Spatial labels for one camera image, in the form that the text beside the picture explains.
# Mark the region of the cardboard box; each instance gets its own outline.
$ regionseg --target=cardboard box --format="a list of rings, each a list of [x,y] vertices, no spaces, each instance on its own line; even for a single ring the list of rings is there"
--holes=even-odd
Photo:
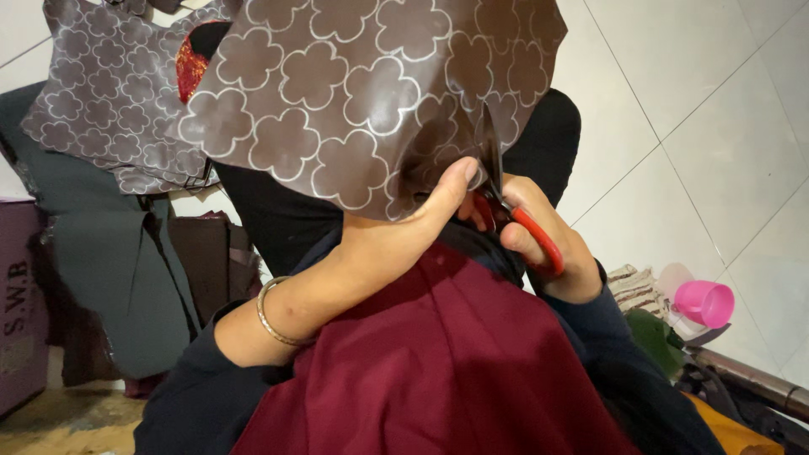
[[[46,383],[48,314],[28,250],[40,231],[33,202],[0,202],[0,415]]]

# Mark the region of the black pants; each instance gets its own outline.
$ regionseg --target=black pants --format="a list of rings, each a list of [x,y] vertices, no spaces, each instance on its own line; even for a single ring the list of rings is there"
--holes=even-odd
[[[573,101],[551,89],[503,155],[503,170],[530,177],[555,207],[573,171],[581,128]],[[273,276],[289,274],[315,242],[342,224],[343,212],[331,202],[287,189],[267,172],[214,166]]]

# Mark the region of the knee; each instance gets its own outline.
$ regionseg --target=knee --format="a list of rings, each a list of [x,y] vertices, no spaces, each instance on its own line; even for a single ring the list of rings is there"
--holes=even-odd
[[[540,103],[546,103],[550,112],[556,118],[557,126],[567,130],[575,131],[576,134],[582,131],[582,115],[579,113],[576,104],[567,95],[555,88],[548,90]]]

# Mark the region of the brown leather sheet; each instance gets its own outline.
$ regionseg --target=brown leather sheet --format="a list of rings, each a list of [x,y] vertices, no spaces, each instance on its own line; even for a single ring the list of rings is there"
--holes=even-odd
[[[398,219],[477,155],[484,105],[517,140],[566,31],[553,0],[249,0],[169,135]]]
[[[47,0],[53,34],[48,83],[22,127],[46,150],[107,169],[122,193],[199,188],[216,180],[205,154],[164,132],[184,107],[175,58],[201,23],[229,19],[214,0],[162,28],[126,8]]]

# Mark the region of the yellow fabric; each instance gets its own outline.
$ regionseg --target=yellow fabric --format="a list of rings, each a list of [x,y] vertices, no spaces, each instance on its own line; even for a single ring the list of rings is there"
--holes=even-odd
[[[727,455],[784,455],[784,448],[775,441],[719,414],[701,399],[688,393],[683,395],[697,406],[697,412],[708,424]]]

